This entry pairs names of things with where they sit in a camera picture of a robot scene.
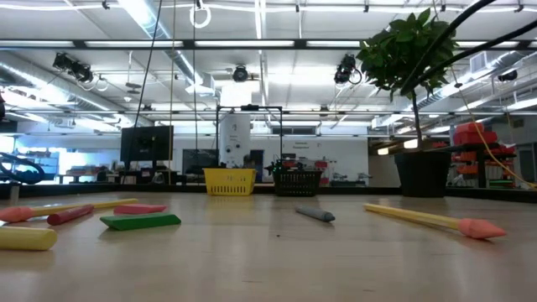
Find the yellow mesh plastic bin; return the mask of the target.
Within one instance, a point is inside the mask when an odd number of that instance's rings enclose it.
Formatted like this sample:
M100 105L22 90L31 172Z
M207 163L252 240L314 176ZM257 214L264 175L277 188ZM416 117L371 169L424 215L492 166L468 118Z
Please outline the yellow mesh plastic bin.
M246 196L253 193L255 169L204 168L208 195Z

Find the white wall vent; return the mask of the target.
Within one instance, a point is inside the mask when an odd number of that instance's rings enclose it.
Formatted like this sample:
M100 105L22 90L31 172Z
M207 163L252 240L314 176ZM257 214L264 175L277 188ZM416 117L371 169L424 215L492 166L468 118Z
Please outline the white wall vent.
M478 71L487 69L487 52L482 51L469 59L470 72L477 73Z

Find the black aluminium table frame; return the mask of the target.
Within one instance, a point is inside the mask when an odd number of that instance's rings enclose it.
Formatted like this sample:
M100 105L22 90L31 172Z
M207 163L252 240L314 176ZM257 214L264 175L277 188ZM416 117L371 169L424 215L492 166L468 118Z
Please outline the black aluminium table frame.
M81 185L22 185L19 196L45 197L55 195L76 195L105 193L113 191L132 192L171 192L171 193L206 193L205 186L196 185L113 185L113 184L81 184ZM401 195L400 188L388 187L321 187L318 195ZM446 188L446 196L501 200L537 204L536 190L500 190L476 188Z

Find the black mesh plastic bin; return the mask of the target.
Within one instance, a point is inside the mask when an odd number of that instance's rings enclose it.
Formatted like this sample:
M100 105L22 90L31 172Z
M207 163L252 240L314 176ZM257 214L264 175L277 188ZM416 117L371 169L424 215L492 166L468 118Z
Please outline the black mesh plastic bin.
M319 170L283 170L273 172L274 191L278 196L315 196L320 188Z

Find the white column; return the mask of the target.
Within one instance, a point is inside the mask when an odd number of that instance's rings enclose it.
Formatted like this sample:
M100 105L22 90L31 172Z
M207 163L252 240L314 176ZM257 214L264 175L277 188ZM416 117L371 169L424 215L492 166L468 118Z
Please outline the white column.
M219 157L227 168L242 168L251 152L251 121L247 114L229 113L219 122Z

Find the overhead light bar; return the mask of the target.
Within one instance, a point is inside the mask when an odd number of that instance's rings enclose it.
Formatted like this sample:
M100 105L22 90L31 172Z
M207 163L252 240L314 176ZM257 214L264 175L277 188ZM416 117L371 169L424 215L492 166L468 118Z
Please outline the overhead light bar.
M350 39L0 39L0 49L357 49L360 43Z

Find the black monitor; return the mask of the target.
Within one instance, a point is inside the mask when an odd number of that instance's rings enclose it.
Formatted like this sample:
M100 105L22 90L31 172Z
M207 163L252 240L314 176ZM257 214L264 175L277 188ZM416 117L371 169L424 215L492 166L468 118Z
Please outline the black monitor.
M173 159L173 126L123 128L120 160L165 161Z

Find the dark red crayon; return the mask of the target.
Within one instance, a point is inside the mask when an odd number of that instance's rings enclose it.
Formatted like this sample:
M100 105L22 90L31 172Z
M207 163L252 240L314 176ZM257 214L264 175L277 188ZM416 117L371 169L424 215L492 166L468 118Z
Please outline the dark red crayon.
M94 211L94 208L94 205L83 205L60 210L48 215L47 223L51 226L58 226L81 216L91 214Z

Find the green potted plant black pot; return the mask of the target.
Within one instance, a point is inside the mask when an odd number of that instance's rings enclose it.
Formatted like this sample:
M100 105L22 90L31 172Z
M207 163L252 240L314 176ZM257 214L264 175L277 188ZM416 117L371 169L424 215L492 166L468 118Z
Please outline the green potted plant black pot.
M417 93L414 88L404 89L406 82L421 76L436 61L453 57L456 42L451 34L446 38L446 46L429 52L433 42L449 26L430 15L427 8L420 14L411 13L406 19L393 20L387 29L361 42L357 54L362 62L361 72L379 91L387 91L390 98L398 92L411 101L417 148L394 155L405 197L444 197L451 160L447 152L423 150Z

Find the yellow marker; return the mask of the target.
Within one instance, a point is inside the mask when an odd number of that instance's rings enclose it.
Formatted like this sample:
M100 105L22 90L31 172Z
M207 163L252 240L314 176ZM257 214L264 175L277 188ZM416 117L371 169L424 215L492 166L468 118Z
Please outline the yellow marker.
M47 251L57 239L58 235L52 229L0 227L0 250Z

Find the pink eraser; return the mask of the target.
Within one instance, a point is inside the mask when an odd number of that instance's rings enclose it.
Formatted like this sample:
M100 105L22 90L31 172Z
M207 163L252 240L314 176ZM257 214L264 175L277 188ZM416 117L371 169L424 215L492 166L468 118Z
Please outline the pink eraser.
M149 204L125 204L114 208L114 215L143 215L164 212L167 206Z

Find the green eraser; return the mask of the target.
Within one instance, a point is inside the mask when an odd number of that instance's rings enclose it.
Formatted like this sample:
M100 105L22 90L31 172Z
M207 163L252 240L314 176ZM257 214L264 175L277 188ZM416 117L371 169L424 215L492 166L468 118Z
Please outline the green eraser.
M181 223L181 219L175 214L163 212L142 215L102 216L100 221L116 231L166 227Z

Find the shelf with red bins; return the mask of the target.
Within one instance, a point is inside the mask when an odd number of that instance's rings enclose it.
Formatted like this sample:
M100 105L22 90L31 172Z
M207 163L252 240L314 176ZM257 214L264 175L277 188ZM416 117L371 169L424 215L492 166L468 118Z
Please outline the shelf with red bins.
M447 186L461 188L513 189L515 179L504 167L514 171L515 147L498 140L482 122L456 126L450 142L433 142L434 148L452 148Z

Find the black metal frame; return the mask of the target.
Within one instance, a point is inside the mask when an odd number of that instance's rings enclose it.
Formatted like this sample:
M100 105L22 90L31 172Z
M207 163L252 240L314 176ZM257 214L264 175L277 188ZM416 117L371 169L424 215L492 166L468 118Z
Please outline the black metal frame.
M224 106L217 106L216 107L216 117L215 117L215 133L216 133L216 140L215 140L215 148L216 148L216 155L217 155L217 163L221 167L226 167L224 163L220 162L219 157L219 122L229 113L237 113L237 114L247 114L251 117L253 115L263 115L268 116L272 115L274 111L277 111L279 113L279 153L283 153L283 108L282 107L265 107L265 106L259 106L259 105L242 105L239 107L224 107Z

